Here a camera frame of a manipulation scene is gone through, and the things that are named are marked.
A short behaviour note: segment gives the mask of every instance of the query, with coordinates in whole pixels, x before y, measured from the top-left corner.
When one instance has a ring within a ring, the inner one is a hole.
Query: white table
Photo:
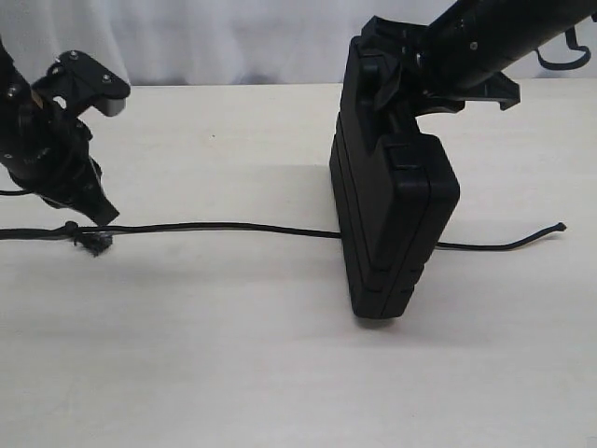
[[[597,436],[597,80],[522,83],[507,113],[422,119],[463,196],[402,319],[357,322],[338,241],[123,236],[98,259],[0,244],[0,446],[579,447]],[[145,88],[90,113],[120,224],[336,230],[339,86]],[[7,181],[0,187],[8,187]],[[37,198],[0,227],[85,219]]]

